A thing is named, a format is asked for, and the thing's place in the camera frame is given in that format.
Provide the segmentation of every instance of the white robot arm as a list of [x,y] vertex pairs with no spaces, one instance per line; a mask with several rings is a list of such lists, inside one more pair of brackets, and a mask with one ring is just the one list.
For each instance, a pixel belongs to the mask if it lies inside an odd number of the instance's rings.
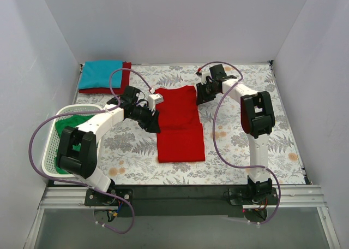
[[[57,166],[74,174],[82,182],[107,192],[114,182],[97,167],[97,143],[119,122],[126,118],[138,121],[140,127],[150,133],[160,133],[159,112],[156,103],[163,101],[159,94],[148,96],[145,105],[138,101],[139,89],[128,86],[121,96],[119,108],[97,114],[77,127],[65,127],[57,151]],[[116,107],[116,99],[105,105],[106,110]],[[80,151],[73,146],[81,145]]]
[[[197,75],[201,76],[201,83],[196,85],[197,105],[213,100],[218,93],[226,93],[238,82],[235,76],[227,76],[222,64],[211,67],[209,71],[197,72]],[[241,105],[241,124],[249,141],[250,165],[268,168],[269,135],[275,126],[270,94],[237,84],[228,96]],[[252,198],[270,193],[270,173],[262,168],[249,169],[248,188]]]

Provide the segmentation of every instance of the plastic basket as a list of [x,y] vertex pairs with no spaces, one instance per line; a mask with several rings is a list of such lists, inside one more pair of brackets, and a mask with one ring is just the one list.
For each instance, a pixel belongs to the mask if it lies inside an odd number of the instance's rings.
[[[77,111],[98,111],[98,110],[102,110],[102,108],[95,104],[73,104],[60,109],[57,114],[65,114],[67,112],[77,112]],[[59,178],[74,177],[73,174],[59,174],[55,167],[55,158],[57,156],[57,149],[58,149],[59,140],[60,140],[60,138],[58,137],[57,131],[55,129],[55,123],[56,121],[66,119],[69,117],[71,116],[63,116],[63,117],[54,119],[51,125],[50,135],[47,140],[43,160],[41,162],[41,166],[43,168],[44,173],[51,177],[59,177]],[[98,142],[97,157],[100,156],[100,147],[102,144],[101,141],[102,139],[100,139]]]

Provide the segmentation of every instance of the table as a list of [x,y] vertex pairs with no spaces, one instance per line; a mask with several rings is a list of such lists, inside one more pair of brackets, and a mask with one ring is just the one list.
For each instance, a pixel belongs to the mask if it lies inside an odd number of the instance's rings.
[[[180,88],[195,86],[200,82],[195,65],[140,65],[133,69],[140,72],[149,84],[156,88]],[[302,161],[293,139],[283,109],[273,73],[268,64],[237,66],[244,74],[243,84],[257,91],[268,91],[275,112],[276,125],[269,140],[269,167],[281,184],[305,184]],[[228,75],[239,74],[225,67]],[[130,77],[130,85],[148,90],[136,75]],[[247,170],[228,167],[217,156],[212,140],[212,121],[218,101],[198,107],[204,128],[206,161],[195,163],[159,163],[157,161],[157,136],[142,130],[137,122],[125,120],[105,134],[99,167],[120,185],[222,185],[246,184]],[[76,103],[104,106],[111,99],[108,94],[81,94]],[[225,159],[236,165],[249,165],[248,140],[240,125],[240,107],[227,97],[216,123],[218,147]]]

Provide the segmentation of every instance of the red cloth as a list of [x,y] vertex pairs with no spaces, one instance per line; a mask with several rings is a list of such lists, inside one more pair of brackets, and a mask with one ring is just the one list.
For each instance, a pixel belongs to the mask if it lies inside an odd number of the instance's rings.
[[161,133],[157,134],[159,163],[205,161],[195,87],[160,88],[155,93],[164,98],[162,103],[157,104],[161,129]]
[[[122,67],[123,68],[131,68],[132,63],[130,62],[124,62]],[[125,91],[126,86],[130,84],[130,71],[129,70],[123,70],[122,71],[122,79],[121,79],[121,87],[120,88],[113,88],[113,91],[115,94],[123,94]],[[81,89],[79,90],[80,93],[105,93],[105,94],[111,94],[111,91],[109,88],[90,88],[90,89]]]

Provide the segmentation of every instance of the folded blue cloth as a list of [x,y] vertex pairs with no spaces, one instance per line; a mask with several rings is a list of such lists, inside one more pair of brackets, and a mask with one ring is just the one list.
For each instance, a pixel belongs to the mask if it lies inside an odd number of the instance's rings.
[[[113,71],[122,68],[123,61],[102,60],[95,62],[85,62],[82,68],[80,89],[89,88],[109,88],[109,77]],[[122,71],[113,76],[113,88],[121,87]]]

